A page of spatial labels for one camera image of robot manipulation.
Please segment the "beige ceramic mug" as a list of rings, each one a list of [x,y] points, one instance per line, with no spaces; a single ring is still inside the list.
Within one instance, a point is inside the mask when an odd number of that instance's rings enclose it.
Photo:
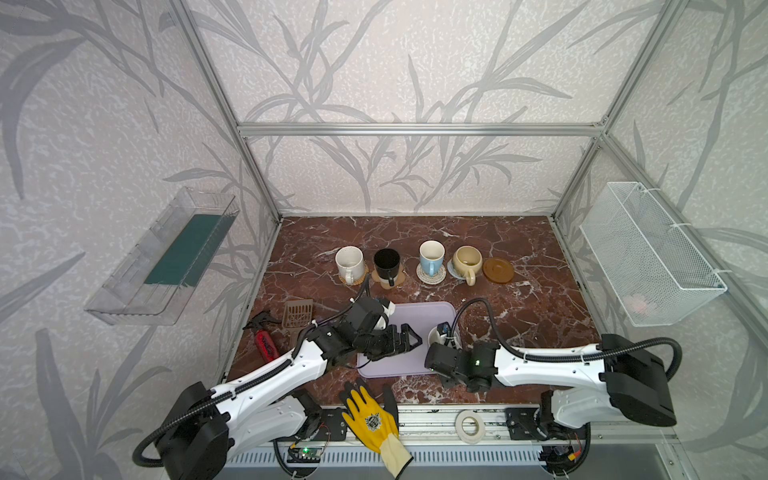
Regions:
[[[483,256],[473,246],[461,246],[454,253],[451,265],[457,276],[472,287],[476,284],[478,274],[482,269]]]

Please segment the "grey blue round coaster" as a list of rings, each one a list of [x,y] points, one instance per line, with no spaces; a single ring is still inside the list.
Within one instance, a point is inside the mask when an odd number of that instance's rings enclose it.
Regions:
[[[459,280],[461,282],[465,282],[466,281],[463,272],[455,266],[455,263],[454,263],[453,260],[450,260],[450,261],[447,262],[447,269],[448,269],[448,272],[455,279],[457,279],[457,280]]]

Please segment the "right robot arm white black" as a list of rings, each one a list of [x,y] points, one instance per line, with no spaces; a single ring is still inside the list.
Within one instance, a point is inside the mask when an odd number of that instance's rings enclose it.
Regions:
[[[677,424],[669,381],[682,363],[682,347],[657,337],[631,342],[617,334],[571,349],[513,348],[479,342],[465,351],[432,344],[424,366],[469,391],[495,386],[549,385],[539,419],[578,429],[594,421],[625,418],[638,424]]]

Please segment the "brown wooden round coaster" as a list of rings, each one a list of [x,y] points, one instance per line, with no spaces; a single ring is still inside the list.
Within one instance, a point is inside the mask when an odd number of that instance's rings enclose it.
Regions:
[[[484,261],[482,266],[484,276],[493,283],[507,284],[515,276],[514,266],[502,258],[489,258]]]

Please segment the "cork paw shaped coaster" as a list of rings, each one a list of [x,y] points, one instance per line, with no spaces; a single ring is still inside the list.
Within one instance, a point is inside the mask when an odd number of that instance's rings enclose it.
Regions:
[[[379,285],[381,288],[383,288],[385,290],[391,290],[393,288],[401,286],[405,282],[406,274],[405,274],[405,271],[403,269],[400,269],[400,271],[399,271],[399,273],[398,273],[398,275],[397,275],[397,277],[396,277],[396,279],[394,281],[394,285],[393,286],[391,286],[389,284],[389,281],[387,279],[382,279],[379,276],[379,274],[378,274],[378,272],[376,270],[374,270],[372,272],[372,280],[373,280],[373,282],[375,284]]]

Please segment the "black mug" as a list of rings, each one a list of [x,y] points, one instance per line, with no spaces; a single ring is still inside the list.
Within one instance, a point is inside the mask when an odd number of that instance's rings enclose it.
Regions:
[[[379,282],[385,288],[393,288],[400,273],[400,254],[392,248],[383,248],[374,254],[374,266]]]

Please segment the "white speckled mug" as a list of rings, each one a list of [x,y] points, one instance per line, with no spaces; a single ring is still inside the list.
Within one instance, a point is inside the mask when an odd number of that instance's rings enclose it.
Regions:
[[[344,275],[348,282],[358,278],[366,265],[363,252],[355,246],[340,248],[335,255],[335,262],[338,274]]]

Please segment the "round woven rattan coaster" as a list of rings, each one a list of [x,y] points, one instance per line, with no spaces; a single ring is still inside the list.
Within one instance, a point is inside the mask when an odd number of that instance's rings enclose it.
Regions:
[[[342,284],[345,286],[357,286],[362,284],[365,277],[369,274],[369,267],[367,265],[364,265],[364,267],[364,270],[361,272],[362,274],[358,278],[353,278],[352,282],[348,282],[344,275],[339,274],[339,279],[341,280]]]

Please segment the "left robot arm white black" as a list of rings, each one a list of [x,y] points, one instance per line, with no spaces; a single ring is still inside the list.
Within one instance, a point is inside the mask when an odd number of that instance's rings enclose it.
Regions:
[[[133,462],[164,468],[171,479],[213,479],[229,460],[264,443],[312,437],[325,411],[304,384],[358,354],[376,361],[421,345],[409,325],[391,323],[395,310],[386,299],[363,295],[307,325],[278,359],[210,389],[200,382],[187,387],[162,425],[135,447]]]

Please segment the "white mug blue handle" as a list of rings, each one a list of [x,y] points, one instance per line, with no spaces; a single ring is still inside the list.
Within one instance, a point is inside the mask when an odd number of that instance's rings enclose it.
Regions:
[[[427,240],[420,245],[420,266],[429,277],[437,276],[443,266],[445,247],[436,240]]]

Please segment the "multicolour woven round coaster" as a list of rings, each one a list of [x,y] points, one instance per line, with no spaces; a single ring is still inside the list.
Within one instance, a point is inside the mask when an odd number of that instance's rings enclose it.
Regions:
[[[416,274],[418,279],[427,285],[438,285],[442,283],[446,276],[447,270],[444,265],[441,265],[435,275],[428,275],[421,265],[417,266]]]

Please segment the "white mug lavender handle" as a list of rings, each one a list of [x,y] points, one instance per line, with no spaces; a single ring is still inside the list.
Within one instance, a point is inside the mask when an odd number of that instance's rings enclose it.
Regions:
[[[440,344],[458,350],[463,349],[458,333],[451,332],[450,328],[433,328],[428,335],[428,344]]]

